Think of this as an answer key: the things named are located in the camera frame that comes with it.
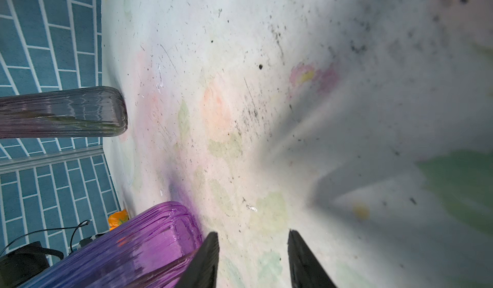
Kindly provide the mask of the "blue purple gradient vase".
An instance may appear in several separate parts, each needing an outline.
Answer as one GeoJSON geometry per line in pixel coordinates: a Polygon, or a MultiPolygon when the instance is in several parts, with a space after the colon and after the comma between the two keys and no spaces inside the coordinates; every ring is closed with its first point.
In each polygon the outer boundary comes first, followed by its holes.
{"type": "Polygon", "coordinates": [[[198,224],[185,206],[160,203],[24,287],[175,287],[202,242],[198,224]]]}

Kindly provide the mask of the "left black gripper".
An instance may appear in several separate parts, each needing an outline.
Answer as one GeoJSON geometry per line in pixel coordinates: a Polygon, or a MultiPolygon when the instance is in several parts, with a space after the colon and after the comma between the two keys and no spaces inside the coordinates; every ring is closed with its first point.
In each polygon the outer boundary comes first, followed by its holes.
{"type": "Polygon", "coordinates": [[[64,254],[42,247],[40,241],[27,244],[1,257],[1,287],[19,287],[50,267],[47,256],[60,260],[64,254]]]}

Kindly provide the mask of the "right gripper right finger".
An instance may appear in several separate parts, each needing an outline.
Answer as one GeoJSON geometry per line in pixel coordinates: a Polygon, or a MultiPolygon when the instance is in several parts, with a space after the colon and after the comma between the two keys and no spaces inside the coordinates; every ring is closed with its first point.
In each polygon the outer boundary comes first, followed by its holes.
{"type": "Polygon", "coordinates": [[[336,288],[298,231],[288,234],[291,286],[296,288],[336,288]]]}

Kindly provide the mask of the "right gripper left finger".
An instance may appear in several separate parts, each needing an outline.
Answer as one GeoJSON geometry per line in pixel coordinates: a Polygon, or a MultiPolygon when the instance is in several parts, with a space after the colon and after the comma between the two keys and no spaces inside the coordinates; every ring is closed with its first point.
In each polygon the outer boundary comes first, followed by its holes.
{"type": "Polygon", "coordinates": [[[175,288],[215,288],[220,245],[217,232],[210,232],[183,272],[175,288]]]}

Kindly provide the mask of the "dark purple ribbed vase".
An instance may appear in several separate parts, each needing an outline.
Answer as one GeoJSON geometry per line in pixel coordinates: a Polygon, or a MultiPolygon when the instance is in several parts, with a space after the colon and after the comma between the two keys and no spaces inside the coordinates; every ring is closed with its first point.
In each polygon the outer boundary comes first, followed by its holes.
{"type": "Polygon", "coordinates": [[[1,98],[1,138],[115,137],[126,132],[125,101],[113,87],[1,98]]]}

